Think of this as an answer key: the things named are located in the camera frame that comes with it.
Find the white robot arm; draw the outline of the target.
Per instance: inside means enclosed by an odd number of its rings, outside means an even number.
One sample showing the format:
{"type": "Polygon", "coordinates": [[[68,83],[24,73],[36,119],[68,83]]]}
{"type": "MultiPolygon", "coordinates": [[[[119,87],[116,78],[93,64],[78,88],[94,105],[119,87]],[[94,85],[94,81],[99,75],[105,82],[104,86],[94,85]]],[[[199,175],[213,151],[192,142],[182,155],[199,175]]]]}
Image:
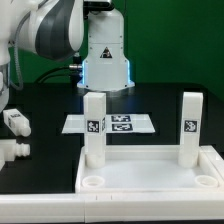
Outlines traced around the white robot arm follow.
{"type": "Polygon", "coordinates": [[[81,47],[84,0],[0,0],[0,113],[9,101],[9,48],[63,61],[81,47]]]}

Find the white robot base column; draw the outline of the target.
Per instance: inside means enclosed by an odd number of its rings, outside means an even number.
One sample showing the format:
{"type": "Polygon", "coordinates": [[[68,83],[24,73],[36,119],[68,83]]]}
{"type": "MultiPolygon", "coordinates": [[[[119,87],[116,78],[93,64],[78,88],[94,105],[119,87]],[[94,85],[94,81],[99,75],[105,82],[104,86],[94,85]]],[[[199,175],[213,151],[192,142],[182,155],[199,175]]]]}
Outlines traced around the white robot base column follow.
{"type": "Polygon", "coordinates": [[[120,91],[132,88],[130,62],[124,55],[124,18],[112,0],[84,0],[88,18],[88,54],[78,88],[120,91]]]}

